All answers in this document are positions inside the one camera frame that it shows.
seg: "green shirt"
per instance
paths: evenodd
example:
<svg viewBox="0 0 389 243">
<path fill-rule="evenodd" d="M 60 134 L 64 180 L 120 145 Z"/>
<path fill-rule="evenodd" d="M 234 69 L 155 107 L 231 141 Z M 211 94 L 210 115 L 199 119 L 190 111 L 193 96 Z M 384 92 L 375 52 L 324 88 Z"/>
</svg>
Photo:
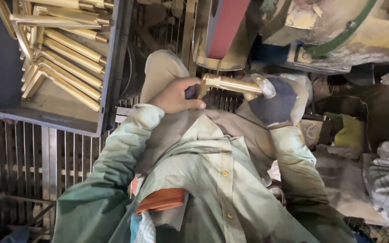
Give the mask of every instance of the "green shirt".
<svg viewBox="0 0 389 243">
<path fill-rule="evenodd" d="M 355 242 L 328 206 L 316 159 L 295 127 L 271 131 L 287 209 L 262 183 L 244 137 L 224 135 L 205 115 L 160 158 L 131 201 L 136 161 L 164 116 L 149 104 L 135 109 L 108 137 L 91 175 L 59 197 L 54 242 L 129 242 L 139 202 L 175 187 L 190 193 L 181 231 L 158 227 L 157 242 Z"/>
</svg>

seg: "blue knit glove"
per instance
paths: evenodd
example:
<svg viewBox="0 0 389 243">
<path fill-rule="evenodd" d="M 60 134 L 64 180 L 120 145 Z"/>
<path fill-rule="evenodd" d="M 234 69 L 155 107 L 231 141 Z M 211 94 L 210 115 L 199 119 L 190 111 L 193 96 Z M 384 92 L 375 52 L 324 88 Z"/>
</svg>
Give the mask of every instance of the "blue knit glove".
<svg viewBox="0 0 389 243">
<path fill-rule="evenodd" d="M 267 99 L 264 96 L 249 101 L 251 111 L 268 129 L 293 125 L 290 112 L 296 102 L 296 94 L 290 84 L 278 77 L 268 78 L 276 89 L 276 96 Z"/>
</svg>

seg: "dusty machinery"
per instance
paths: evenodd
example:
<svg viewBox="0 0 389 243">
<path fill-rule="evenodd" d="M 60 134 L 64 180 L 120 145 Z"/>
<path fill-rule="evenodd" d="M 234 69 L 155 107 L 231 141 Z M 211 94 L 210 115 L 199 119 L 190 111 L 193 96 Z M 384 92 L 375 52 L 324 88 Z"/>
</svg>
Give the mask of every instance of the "dusty machinery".
<svg viewBox="0 0 389 243">
<path fill-rule="evenodd" d="M 243 7 L 245 15 L 231 23 L 237 26 L 219 28 Z M 288 68 L 342 74 L 354 65 L 389 63 L 389 0 L 199 0 L 196 13 L 193 59 L 206 68 L 244 68 L 257 35 L 286 50 L 279 65 Z M 211 46 L 222 50 L 210 53 Z"/>
</svg>

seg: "plastic crate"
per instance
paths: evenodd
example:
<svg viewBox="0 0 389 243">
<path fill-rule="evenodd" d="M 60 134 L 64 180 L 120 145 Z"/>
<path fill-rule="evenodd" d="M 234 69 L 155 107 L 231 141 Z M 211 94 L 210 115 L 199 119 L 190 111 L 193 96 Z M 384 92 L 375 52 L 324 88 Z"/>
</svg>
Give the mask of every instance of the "plastic crate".
<svg viewBox="0 0 389 243">
<path fill-rule="evenodd" d="M 91 137 L 115 125 L 122 71 L 128 42 L 133 0 L 115 0 L 100 111 L 46 80 L 31 101 L 22 101 L 22 64 L 19 43 L 7 33 L 0 19 L 0 118 L 30 122 Z"/>
</svg>

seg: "gloved hand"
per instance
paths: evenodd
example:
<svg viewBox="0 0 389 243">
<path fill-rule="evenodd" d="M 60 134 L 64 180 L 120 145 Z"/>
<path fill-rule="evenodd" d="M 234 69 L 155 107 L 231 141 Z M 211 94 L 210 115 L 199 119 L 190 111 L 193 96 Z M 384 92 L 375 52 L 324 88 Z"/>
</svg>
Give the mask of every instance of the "gloved hand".
<svg viewBox="0 0 389 243">
<path fill-rule="evenodd" d="M 296 94 L 290 84 L 278 77 L 268 80 L 276 89 L 276 96 L 267 99 L 264 96 L 249 101 L 251 112 L 261 120 L 269 130 L 293 125 L 290 112 L 296 102 Z"/>
<path fill-rule="evenodd" d="M 195 77 L 187 77 L 176 79 L 169 85 L 167 85 L 160 93 L 153 97 L 148 104 L 155 105 L 161 108 L 165 113 L 178 113 L 187 109 L 203 109 L 207 107 L 207 104 L 200 99 L 189 99 L 190 94 L 187 94 L 189 89 L 201 81 Z"/>
</svg>

